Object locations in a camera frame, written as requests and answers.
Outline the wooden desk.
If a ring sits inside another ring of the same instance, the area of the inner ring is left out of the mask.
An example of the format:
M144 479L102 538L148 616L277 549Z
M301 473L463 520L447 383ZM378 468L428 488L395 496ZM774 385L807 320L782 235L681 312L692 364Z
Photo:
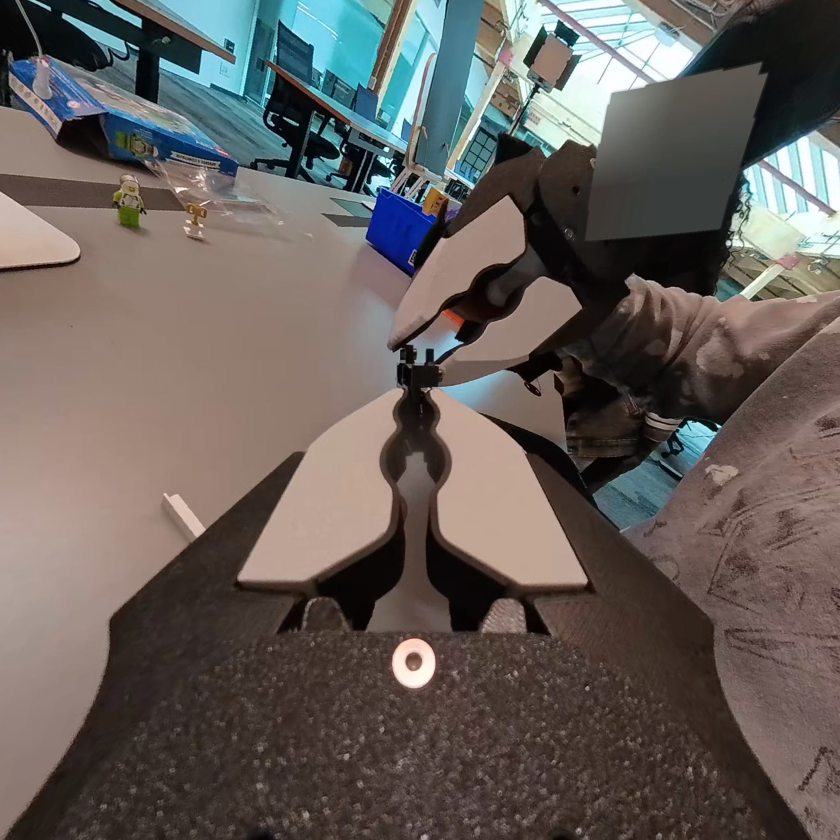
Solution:
M234 52L211 40L161 2L122 1L112 5L137 17L140 25L109 11L100 2L71 2L65 13L136 48L134 93L149 102L158 101L161 59L195 73L200 70L205 52L230 65L236 62Z
M282 170L292 180L302 177L312 183L305 163L321 157L323 139L315 140L313 124L320 118L322 124L337 122L349 130L347 146L355 150L357 161L352 161L350 175L345 178L344 190L362 193L375 158L392 159L406 154L407 143L375 121L342 105L339 101L307 84L293 72L268 59L264 65L274 75L274 86L263 113L265 126L280 136L287 144L287 159L254 159L248 167L258 170L261 165L274 171Z

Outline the black office chair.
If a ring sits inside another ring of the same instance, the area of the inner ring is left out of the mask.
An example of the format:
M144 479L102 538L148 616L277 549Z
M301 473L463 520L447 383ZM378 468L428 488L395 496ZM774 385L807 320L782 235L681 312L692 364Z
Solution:
M312 83L313 46L295 35L292 30L278 23L275 64L290 77L310 85ZM280 159L254 159L248 167L258 170L260 164L274 170L280 167L287 176L297 176L298 170L290 172L289 164L305 162L308 169L317 158L331 156L331 144L320 133L312 131L315 116L312 100L305 96L294 83L274 72L274 84L264 109L262 119L266 128L281 137L292 150L288 161Z
M46 56L87 71L110 67L102 47L79 28L36 3L22 5ZM15 1L1 2L1 49L15 60L36 56L35 39Z

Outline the white book stand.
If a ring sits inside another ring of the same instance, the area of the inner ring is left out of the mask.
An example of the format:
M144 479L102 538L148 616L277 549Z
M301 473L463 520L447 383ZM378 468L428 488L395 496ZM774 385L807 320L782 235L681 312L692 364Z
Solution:
M45 118L48 126L58 125L56 115L46 106L52 98L49 61L45 55L35 27L22 2L17 9L35 43L32 59L34 77L30 87L10 77L14 93L36 106L36 114ZM1 270L28 270L33 268L67 266L78 262L81 249L67 234L47 223L25 206L1 193Z

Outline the green minifigure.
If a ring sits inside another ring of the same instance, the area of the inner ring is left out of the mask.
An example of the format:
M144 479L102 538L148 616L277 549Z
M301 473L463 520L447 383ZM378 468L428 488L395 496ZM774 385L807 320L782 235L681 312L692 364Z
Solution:
M131 174L122 174L119 187L112 195L112 206L117 210L118 221L126 228L139 229L141 216L146 215L145 204L137 178Z

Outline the white long lego piece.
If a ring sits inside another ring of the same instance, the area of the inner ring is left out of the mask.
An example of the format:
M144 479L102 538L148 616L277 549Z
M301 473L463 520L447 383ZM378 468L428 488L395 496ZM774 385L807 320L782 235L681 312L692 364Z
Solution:
M161 509L188 543L194 542L205 533L204 525L180 495L164 493Z

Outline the person's right forearm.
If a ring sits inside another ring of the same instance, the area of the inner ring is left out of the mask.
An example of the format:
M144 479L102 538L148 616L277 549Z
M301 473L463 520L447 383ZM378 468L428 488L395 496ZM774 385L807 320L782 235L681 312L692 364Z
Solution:
M580 389L564 401L569 453L635 456L693 418L752 435L838 435L838 291L720 301L635 276L586 338L564 350Z

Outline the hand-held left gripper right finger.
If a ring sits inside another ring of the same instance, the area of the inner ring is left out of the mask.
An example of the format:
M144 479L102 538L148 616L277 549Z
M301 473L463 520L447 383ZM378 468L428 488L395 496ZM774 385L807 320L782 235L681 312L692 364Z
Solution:
M427 573L450 612L584 591L589 578L519 442L443 391L428 392L427 404Z

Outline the blue cardboard box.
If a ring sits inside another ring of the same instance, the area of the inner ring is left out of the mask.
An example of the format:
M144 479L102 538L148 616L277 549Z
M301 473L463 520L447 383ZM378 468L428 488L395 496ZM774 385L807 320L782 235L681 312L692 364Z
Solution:
M96 73L55 59L48 98L39 96L37 61L19 59L8 69L11 92L58 143L96 151L122 162L160 161L236 176L236 159L189 119L114 87Z

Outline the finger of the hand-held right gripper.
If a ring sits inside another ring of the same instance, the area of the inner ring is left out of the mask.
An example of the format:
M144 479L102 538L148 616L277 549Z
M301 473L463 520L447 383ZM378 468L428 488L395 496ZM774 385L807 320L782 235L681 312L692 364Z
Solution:
M488 322L510 314L531 283L526 218L516 199L503 195L457 231L442 231L416 262L395 312L388 350L414 341L445 310L460 312L467 334L457 346L468 343Z
M570 287L539 277L524 288L510 314L488 322L477 338L460 344L437 363L439 385L462 385L527 362L533 351L580 310Z

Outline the clear plastic bag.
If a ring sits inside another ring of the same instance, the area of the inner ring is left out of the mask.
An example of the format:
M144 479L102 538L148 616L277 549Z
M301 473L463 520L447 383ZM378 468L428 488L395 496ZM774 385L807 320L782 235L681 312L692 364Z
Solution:
M207 208L204 229L223 228L273 238L286 237L291 232L285 213L237 187L232 175L178 161L146 159L143 164L165 184L182 209L187 202Z

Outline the orange white lego car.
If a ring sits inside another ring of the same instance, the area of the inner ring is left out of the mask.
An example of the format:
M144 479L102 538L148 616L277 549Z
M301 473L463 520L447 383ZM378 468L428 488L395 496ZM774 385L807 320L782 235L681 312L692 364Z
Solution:
M439 420L434 395L441 379L433 349L426 349L423 358L412 344L399 350L396 383L402 389L402 397L395 417L405 455L423 451L431 439Z

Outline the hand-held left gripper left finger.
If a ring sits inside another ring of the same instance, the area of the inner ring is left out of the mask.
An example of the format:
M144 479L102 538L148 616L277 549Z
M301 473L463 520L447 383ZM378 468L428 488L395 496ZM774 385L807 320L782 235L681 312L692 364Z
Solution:
M402 499L386 457L404 396L387 392L311 444L238 573L241 587L373 613L404 569Z

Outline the blue storage bin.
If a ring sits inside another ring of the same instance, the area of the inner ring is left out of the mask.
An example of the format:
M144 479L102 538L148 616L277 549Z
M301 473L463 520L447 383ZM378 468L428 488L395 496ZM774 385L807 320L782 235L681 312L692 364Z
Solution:
M377 253L412 276L417 251L438 219L446 219L449 203L450 197L436 188L423 204L381 189L365 238Z

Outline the studio light panel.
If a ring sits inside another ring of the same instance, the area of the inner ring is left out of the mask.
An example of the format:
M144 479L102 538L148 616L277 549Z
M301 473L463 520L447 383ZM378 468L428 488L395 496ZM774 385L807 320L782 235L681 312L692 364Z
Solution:
M581 59L573 50L578 38L579 34L561 20L552 32L545 28L538 32L522 60L527 78L536 89L563 89Z

